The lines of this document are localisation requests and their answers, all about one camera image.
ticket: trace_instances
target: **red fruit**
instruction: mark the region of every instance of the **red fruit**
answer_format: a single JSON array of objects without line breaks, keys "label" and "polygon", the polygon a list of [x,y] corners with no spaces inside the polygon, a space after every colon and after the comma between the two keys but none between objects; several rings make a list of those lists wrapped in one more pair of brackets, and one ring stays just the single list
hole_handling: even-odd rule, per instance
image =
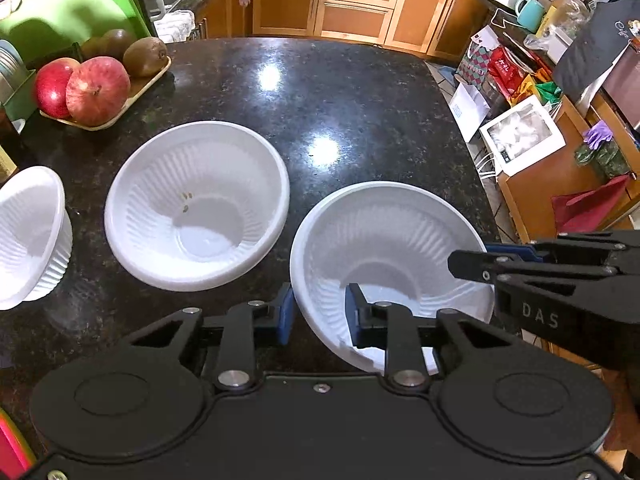
[{"label": "red fruit", "polygon": [[82,63],[66,84],[66,107],[84,126],[100,126],[122,109],[131,82],[117,59],[98,56]]},{"label": "red fruit", "polygon": [[66,84],[80,63],[70,57],[61,57],[47,63],[36,74],[34,92],[38,108],[57,119],[69,117],[66,108]]}]

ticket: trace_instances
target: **fruit tray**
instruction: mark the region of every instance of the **fruit tray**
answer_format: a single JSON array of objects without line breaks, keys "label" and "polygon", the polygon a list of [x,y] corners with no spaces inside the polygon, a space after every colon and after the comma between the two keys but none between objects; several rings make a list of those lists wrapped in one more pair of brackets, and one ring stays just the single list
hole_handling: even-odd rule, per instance
[{"label": "fruit tray", "polygon": [[140,96],[143,93],[145,93],[147,90],[149,90],[149,87],[153,83],[158,81],[158,79],[162,77],[162,74],[164,74],[167,70],[169,70],[169,67],[171,66],[171,58],[167,57],[166,60],[167,60],[166,66],[160,72],[158,72],[155,76],[132,77],[131,89],[129,90],[129,97],[127,98],[125,103],[122,105],[122,109],[118,112],[118,114],[113,119],[111,119],[110,121],[104,124],[100,124],[100,126],[83,126],[82,124],[76,123],[73,120],[69,121],[67,119],[56,119],[55,117],[51,117],[50,115],[47,115],[42,110],[40,110],[40,114],[45,117],[48,117],[49,119],[53,119],[54,121],[58,121],[59,123],[68,124],[69,126],[76,126],[77,128],[82,128],[83,130],[87,130],[89,132],[94,132],[96,130],[103,130],[105,128],[108,128],[109,126],[113,126],[115,122],[122,117],[123,113],[129,110],[129,108],[131,108],[131,105],[135,103],[138,99],[140,99]]}]

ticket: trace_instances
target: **black apron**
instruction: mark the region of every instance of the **black apron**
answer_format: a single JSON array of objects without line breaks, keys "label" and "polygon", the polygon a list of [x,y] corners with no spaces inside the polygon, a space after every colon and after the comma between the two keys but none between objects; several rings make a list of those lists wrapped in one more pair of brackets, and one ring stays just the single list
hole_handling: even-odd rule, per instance
[{"label": "black apron", "polygon": [[633,20],[640,20],[640,0],[598,4],[554,70],[554,81],[572,102],[626,49],[634,37],[629,28]]}]

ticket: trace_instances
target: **white bowl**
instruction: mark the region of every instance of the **white bowl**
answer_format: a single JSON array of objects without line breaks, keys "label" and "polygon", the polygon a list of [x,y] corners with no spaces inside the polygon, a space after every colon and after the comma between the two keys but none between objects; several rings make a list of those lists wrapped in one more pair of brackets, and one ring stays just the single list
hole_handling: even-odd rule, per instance
[{"label": "white bowl", "polygon": [[107,196],[111,250],[137,279],[206,290],[269,252],[289,208],[280,155],[254,131],[201,121],[171,128],[129,157]]},{"label": "white bowl", "polygon": [[49,294],[71,256],[65,189],[49,168],[20,171],[0,189],[0,310]]},{"label": "white bowl", "polygon": [[[291,284],[302,314],[335,354],[367,372],[383,372],[384,351],[355,349],[344,313],[344,289],[359,283],[369,303],[393,301],[416,316],[450,307],[488,322],[493,287],[454,278],[456,249],[484,251],[471,224],[443,199],[398,182],[340,189],[305,217],[293,240]],[[430,373],[437,371],[424,349]]]}]

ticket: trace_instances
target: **purple glove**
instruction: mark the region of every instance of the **purple glove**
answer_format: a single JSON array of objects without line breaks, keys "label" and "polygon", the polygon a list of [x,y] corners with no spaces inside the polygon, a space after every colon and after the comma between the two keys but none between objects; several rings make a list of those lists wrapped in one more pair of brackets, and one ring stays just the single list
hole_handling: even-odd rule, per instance
[{"label": "purple glove", "polygon": [[613,139],[613,132],[605,121],[599,120],[595,126],[582,134],[582,136],[590,150],[597,150],[603,142]]}]

